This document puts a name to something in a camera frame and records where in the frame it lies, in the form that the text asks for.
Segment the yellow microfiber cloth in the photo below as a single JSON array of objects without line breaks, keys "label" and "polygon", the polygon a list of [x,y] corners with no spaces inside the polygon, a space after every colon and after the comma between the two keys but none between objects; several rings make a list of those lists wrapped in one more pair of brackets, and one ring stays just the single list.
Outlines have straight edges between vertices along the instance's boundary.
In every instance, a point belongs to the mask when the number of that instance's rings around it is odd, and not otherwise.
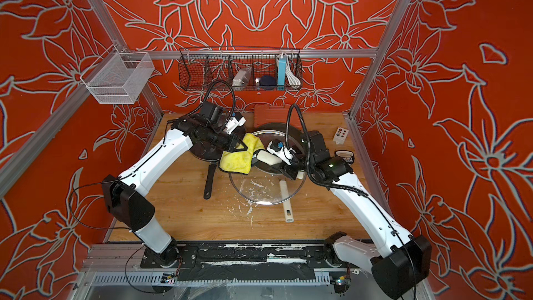
[{"label": "yellow microfiber cloth", "polygon": [[247,133],[244,136],[243,141],[247,145],[245,151],[223,152],[222,157],[219,160],[219,169],[222,172],[243,175],[249,174],[252,168],[254,153],[263,150],[265,146],[259,137],[254,136],[251,133]]}]

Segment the red plastic board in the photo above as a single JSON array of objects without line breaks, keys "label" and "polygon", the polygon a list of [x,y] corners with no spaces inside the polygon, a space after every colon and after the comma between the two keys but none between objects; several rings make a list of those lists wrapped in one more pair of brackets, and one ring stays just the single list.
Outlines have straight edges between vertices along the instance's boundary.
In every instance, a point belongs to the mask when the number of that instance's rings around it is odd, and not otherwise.
[{"label": "red plastic board", "polygon": [[289,108],[289,106],[256,105],[253,111],[253,126],[258,128],[270,123],[285,124]]}]

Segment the white remote with buttons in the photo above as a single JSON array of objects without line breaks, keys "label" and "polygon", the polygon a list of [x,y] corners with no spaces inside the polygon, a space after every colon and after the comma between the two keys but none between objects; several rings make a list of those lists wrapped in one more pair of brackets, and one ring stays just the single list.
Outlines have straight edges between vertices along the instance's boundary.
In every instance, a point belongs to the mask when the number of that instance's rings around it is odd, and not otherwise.
[{"label": "white remote with buttons", "polygon": [[349,135],[349,131],[348,131],[348,129],[345,129],[345,128],[342,128],[342,127],[339,127],[339,128],[336,130],[336,132],[335,132],[335,134],[334,134],[334,136],[333,136],[333,142],[334,142],[335,144],[338,144],[338,145],[340,145],[340,144],[344,144],[345,141],[346,141],[346,139],[347,139],[347,137],[348,137],[348,135]]}]

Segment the white packet in basket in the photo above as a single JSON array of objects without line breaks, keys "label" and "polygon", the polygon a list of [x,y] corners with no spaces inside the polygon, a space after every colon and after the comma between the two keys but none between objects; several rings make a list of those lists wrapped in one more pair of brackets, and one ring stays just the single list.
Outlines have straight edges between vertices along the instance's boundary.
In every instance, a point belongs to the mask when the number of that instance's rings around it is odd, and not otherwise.
[{"label": "white packet in basket", "polygon": [[240,69],[233,78],[232,86],[236,91],[242,91],[248,86],[248,82],[252,77],[253,69],[245,67]]}]

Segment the black long-handled peeler tool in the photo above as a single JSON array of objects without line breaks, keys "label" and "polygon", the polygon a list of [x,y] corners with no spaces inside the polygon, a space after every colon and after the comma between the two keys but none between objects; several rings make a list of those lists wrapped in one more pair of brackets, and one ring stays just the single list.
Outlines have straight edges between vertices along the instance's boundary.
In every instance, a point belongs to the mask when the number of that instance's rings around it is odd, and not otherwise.
[{"label": "black long-handled peeler tool", "polygon": [[342,158],[344,161],[346,161],[349,165],[354,164],[355,162],[355,154],[352,151],[348,150],[337,150],[335,152],[335,155]]}]

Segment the black frying pan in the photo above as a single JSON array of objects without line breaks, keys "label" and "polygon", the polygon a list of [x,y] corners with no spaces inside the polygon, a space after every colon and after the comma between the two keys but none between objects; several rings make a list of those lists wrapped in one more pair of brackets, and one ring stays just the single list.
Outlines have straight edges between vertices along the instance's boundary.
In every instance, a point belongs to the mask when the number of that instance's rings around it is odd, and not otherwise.
[{"label": "black frying pan", "polygon": [[222,157],[223,150],[219,147],[215,147],[213,144],[210,144],[208,142],[194,140],[190,152],[200,161],[208,163],[208,173],[205,180],[203,198],[205,200],[209,200],[212,197],[215,172],[218,168],[219,160]]}]

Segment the dark blue round object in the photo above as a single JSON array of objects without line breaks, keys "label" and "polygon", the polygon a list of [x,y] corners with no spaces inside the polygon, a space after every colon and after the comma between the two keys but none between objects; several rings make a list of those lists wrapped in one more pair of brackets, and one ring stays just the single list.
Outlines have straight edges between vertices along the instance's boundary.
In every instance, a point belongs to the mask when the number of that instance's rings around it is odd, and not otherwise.
[{"label": "dark blue round object", "polygon": [[264,75],[259,79],[259,86],[263,90],[276,90],[278,87],[277,78],[271,75]]}]

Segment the glass lid with beige handle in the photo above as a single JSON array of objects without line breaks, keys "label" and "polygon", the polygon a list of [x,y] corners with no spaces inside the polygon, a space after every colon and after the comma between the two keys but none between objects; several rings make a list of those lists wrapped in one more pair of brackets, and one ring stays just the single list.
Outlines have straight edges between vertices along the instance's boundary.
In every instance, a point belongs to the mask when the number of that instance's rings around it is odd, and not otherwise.
[{"label": "glass lid with beige handle", "polygon": [[[272,140],[285,142],[284,126],[279,123],[266,124],[253,132],[262,144],[267,145]],[[300,130],[290,126],[289,143],[290,147],[297,154],[303,153],[303,143],[301,142]],[[276,205],[289,201],[303,187],[307,175],[302,171],[298,172],[295,179],[283,174],[279,167],[287,165],[281,162],[276,165],[268,165],[257,161],[251,167],[248,174],[229,174],[229,179],[241,196],[259,205]]]}]

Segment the light blue box in basket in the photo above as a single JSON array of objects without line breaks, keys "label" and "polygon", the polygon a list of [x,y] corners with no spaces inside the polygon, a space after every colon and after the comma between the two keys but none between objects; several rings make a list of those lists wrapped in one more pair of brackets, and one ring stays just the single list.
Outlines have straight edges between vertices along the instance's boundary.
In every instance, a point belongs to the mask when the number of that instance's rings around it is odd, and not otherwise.
[{"label": "light blue box in basket", "polygon": [[284,90],[285,81],[286,81],[286,69],[287,69],[287,58],[285,55],[281,54],[279,55],[279,57],[277,57],[277,66],[278,66],[277,88],[278,90]]}]

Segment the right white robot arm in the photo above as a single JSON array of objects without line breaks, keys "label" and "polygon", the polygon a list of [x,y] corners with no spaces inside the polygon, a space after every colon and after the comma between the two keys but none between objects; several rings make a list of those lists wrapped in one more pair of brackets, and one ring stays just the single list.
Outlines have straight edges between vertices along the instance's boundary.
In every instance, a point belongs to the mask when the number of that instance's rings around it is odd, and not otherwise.
[{"label": "right white robot arm", "polygon": [[413,236],[401,226],[362,185],[351,165],[332,156],[321,133],[301,138],[303,152],[288,142],[269,143],[269,153],[279,157],[290,174],[304,172],[317,186],[331,191],[363,226],[372,243],[361,243],[339,232],[329,237],[333,256],[369,272],[390,299],[416,292],[430,272],[432,245],[424,236]]}]

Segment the white mesh wall basket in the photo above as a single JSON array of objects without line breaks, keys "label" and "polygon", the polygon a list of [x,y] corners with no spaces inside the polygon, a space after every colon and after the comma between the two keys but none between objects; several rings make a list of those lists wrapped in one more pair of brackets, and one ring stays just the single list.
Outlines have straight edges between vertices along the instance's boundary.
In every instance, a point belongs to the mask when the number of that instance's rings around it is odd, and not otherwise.
[{"label": "white mesh wall basket", "polygon": [[131,105],[153,72],[154,64],[147,52],[115,52],[107,55],[83,83],[99,104]]}]

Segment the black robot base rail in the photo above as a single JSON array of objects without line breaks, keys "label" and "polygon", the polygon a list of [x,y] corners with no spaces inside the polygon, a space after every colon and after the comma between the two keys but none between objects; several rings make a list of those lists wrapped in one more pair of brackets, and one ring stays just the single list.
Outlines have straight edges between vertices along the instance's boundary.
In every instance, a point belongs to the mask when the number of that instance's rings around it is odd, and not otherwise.
[{"label": "black robot base rail", "polygon": [[179,281],[322,282],[357,274],[352,264],[334,262],[323,240],[186,241],[165,267],[147,249],[140,268],[176,272]]}]

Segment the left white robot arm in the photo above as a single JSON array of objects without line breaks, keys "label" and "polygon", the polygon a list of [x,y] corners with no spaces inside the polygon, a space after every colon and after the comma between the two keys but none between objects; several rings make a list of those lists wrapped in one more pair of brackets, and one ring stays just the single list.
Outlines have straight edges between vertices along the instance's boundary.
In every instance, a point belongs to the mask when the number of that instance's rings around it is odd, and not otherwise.
[{"label": "left white robot arm", "polygon": [[155,182],[194,143],[206,143],[219,151],[235,152],[244,147],[246,119],[236,111],[222,118],[223,108],[209,101],[197,112],[168,122],[164,138],[118,177],[102,183],[107,211],[139,238],[158,265],[170,267],[178,261],[176,241],[158,222],[147,195]]}]

